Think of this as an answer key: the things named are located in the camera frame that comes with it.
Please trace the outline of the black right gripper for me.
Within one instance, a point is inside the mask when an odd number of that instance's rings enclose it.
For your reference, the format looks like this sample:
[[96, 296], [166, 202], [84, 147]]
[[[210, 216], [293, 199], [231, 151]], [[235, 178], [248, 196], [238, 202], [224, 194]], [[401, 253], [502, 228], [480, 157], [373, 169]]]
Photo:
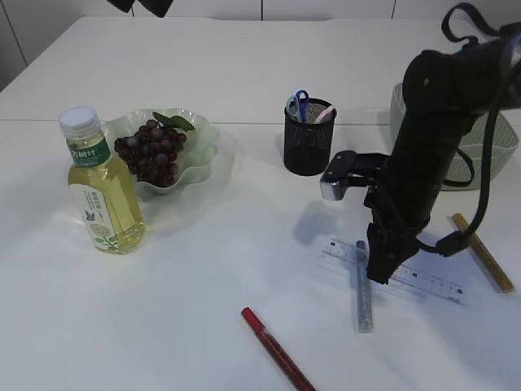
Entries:
[[427, 226], [438, 196], [436, 162], [369, 162], [363, 174], [369, 187], [364, 200], [373, 221], [368, 227], [367, 278], [388, 284], [399, 266], [419, 250], [438, 251], [418, 235]]

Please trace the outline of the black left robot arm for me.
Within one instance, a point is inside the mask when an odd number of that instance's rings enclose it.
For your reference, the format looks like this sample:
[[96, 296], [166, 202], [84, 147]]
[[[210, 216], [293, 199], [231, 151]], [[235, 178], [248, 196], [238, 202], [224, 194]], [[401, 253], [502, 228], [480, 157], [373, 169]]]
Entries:
[[107, 0], [107, 2], [124, 13], [130, 12], [134, 3], [138, 2], [152, 15], [159, 18], [164, 18], [173, 5], [173, 0]]

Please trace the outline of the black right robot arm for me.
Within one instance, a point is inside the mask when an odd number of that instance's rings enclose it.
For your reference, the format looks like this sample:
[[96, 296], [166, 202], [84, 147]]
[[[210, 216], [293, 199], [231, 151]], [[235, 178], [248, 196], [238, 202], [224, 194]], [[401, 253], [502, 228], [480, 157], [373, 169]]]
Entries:
[[[520, 26], [492, 28], [468, 2], [458, 9], [490, 36], [455, 36], [443, 20], [444, 35], [462, 49], [446, 55], [424, 51], [414, 58], [402, 82], [406, 111], [389, 156], [372, 158], [366, 171], [369, 279], [387, 283], [396, 269], [419, 251], [450, 257], [469, 244], [488, 207], [493, 135], [498, 114], [520, 106]], [[480, 168], [479, 202], [470, 225], [434, 245], [420, 241], [462, 137], [486, 116]]]

